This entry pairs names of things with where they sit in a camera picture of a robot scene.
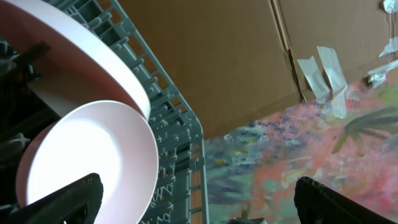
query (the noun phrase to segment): green dish rack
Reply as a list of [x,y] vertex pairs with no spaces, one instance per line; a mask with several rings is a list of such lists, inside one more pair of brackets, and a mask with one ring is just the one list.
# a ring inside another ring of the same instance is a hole
[[[149,124],[159,151],[159,174],[154,196],[141,223],[191,223],[191,220],[209,223],[200,122],[120,4],[116,0],[46,2],[74,18],[108,45],[132,70],[148,94]],[[138,46],[140,52],[134,51],[132,45]]]

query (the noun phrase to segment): brown cardboard box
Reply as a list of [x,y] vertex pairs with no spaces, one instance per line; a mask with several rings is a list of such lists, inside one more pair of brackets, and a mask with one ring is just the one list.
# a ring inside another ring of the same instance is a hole
[[336,50],[348,82],[394,58],[379,0],[120,0],[205,138],[312,99],[297,59]]

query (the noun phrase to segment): table surface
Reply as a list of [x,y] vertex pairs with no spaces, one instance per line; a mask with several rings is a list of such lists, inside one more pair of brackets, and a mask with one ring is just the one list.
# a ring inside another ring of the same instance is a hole
[[344,92],[347,116],[303,103],[205,141],[210,223],[249,217],[300,223],[297,179],[309,176],[398,221],[398,70]]

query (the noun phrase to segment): painted surface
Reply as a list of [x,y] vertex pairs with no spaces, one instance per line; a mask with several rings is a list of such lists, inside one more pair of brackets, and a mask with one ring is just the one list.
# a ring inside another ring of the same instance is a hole
[[205,142],[210,222],[250,205],[250,218],[300,223],[295,182],[313,177],[398,221],[398,77],[345,91],[347,117],[309,102]]

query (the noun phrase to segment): white plate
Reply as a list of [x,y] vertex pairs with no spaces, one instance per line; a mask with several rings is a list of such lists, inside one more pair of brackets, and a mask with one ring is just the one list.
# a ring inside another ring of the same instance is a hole
[[60,116],[96,100],[123,102],[149,119],[144,88],[123,61],[77,21],[40,0],[0,1],[0,37],[18,52],[45,42],[50,50],[34,67],[30,84]]
[[104,185],[95,223],[137,223],[153,196],[158,166],[146,120],[123,103],[96,101],[32,141],[18,167],[17,199],[29,205],[95,172]]

